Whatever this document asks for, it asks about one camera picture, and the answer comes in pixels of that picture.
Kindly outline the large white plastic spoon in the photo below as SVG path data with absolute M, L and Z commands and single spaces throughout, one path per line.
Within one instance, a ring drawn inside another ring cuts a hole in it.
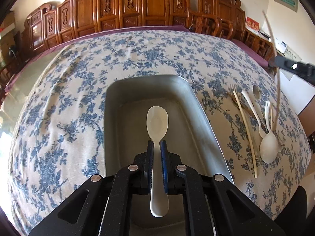
M 148 110 L 147 133 L 154 146 L 150 210 L 154 217 L 165 216 L 169 210 L 169 200 L 164 192 L 160 142 L 168 130 L 168 114 L 164 108 L 153 106 Z

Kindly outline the dark wooden chopstick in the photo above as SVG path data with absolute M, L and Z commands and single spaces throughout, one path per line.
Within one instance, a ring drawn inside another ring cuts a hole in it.
M 279 109 L 280 109 L 280 101 L 281 101 L 281 89 L 280 89 L 280 74 L 279 74 L 279 68 L 276 66 L 275 64 L 275 58 L 277 56 L 277 49 L 275 47 L 275 38 L 273 35 L 273 31 L 270 25 L 270 22 L 267 18 L 266 12 L 264 10 L 262 10 L 266 25 L 268 27 L 268 31 L 270 34 L 270 38 L 271 38 L 271 43 L 272 43 L 272 50 L 273 50 L 273 57 L 271 60 L 271 66 L 274 68 L 274 72 L 275 72 L 275 76 L 277 77 L 276 80 L 276 84 L 277 84 L 277 102 L 276 102 L 276 106 L 275 106 L 275 121 L 274 121 L 274 125 L 272 127 L 273 131 L 276 131 L 277 129 L 277 124 L 278 124 L 278 117 L 279 117 Z

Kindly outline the steel fork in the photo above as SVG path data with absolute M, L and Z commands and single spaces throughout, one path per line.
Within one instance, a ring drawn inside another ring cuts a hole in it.
M 249 97 L 249 94 L 246 91 L 242 91 L 241 95 L 246 100 L 247 104 L 241 102 L 241 98 L 239 97 L 239 92 L 236 85 L 230 85 L 231 92 L 228 92 L 228 96 L 232 99 L 234 104 L 239 108 L 240 111 L 247 111 L 250 116 L 259 119 L 258 114 L 254 108 L 254 105 Z

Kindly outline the white plastic fork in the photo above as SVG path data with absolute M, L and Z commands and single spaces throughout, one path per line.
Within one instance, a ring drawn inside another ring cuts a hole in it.
M 243 97 L 245 98 L 245 100 L 247 101 L 248 105 L 249 105 L 249 108 L 251 109 L 251 111 L 253 112 L 257 122 L 258 122 L 258 132 L 259 132 L 259 135 L 261 136 L 261 138 L 264 138 L 266 136 L 266 133 L 264 132 L 264 130 L 262 129 L 262 125 L 261 125 L 261 121 L 260 121 L 260 118 L 254 108 L 254 105 L 249 97 L 249 94 L 245 91 L 245 90 L 242 90 L 241 91 L 241 94 L 243 95 Z

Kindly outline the light bamboo chopstick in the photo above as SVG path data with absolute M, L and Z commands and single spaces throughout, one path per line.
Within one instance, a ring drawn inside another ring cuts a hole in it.
M 253 146 L 253 142 L 252 142 L 252 139 L 251 139 L 251 134 L 250 134 L 250 131 L 249 131 L 249 127 L 248 127 L 248 124 L 247 124 L 247 121 L 246 121 L 246 117 L 245 117 L 244 111 L 242 109 L 240 100 L 239 100 L 238 95 L 237 95 L 235 90 L 233 90 L 233 95 L 234 95 L 234 97 L 236 99 L 236 103 L 237 103 L 237 105 L 239 107 L 239 110 L 240 110 L 240 113 L 241 113 L 241 117 L 242 117 L 242 120 L 243 120 L 244 125 L 245 125 L 245 130 L 246 130 L 246 133 L 247 133 L 249 146 L 250 146 L 250 150 L 251 150 L 252 161 L 253 161 L 254 177 L 257 178 L 256 157 L 255 157 L 254 146 Z

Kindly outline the grey metal rectangular tray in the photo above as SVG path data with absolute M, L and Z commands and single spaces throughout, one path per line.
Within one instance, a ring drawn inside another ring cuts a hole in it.
M 104 126 L 106 173 L 114 184 L 101 235 L 233 234 L 224 189 L 233 180 L 186 80 L 114 82 Z

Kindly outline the white device on side table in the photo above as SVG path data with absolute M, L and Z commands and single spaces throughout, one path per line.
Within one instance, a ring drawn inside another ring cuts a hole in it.
M 285 58 L 290 60 L 301 62 L 302 58 L 284 41 L 275 39 L 275 47 L 279 53 L 281 53 Z

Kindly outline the red calendar card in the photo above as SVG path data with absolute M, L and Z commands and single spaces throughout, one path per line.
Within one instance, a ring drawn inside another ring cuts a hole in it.
M 260 24 L 259 22 L 256 22 L 254 19 L 246 16 L 245 27 L 252 33 L 258 34 Z

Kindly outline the blue floral tablecloth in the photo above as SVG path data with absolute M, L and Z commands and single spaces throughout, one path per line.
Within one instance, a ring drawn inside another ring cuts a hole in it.
M 117 80 L 184 78 L 214 130 L 237 187 L 269 217 L 293 196 L 311 159 L 305 131 L 285 96 L 278 112 L 282 144 L 271 164 L 252 162 L 244 122 L 229 93 L 260 90 L 275 103 L 274 80 L 242 49 L 218 37 L 183 31 L 130 31 L 65 47 L 32 88 L 13 133 L 6 213 L 21 235 L 94 174 L 105 175 L 106 91 Z

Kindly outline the carved wooden sofa bench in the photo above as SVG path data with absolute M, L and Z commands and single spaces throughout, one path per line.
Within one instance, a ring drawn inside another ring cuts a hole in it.
M 219 36 L 221 19 L 194 12 L 190 0 L 64 0 L 31 12 L 21 34 L 21 50 L 32 58 L 59 44 L 97 32 L 141 27 L 184 26 L 191 32 Z

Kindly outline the stacked cardboard boxes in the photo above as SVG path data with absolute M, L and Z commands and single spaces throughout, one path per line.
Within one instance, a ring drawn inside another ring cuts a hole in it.
M 16 28 L 14 11 L 10 11 L 1 23 L 1 67 L 16 58 L 17 47 L 14 40 Z

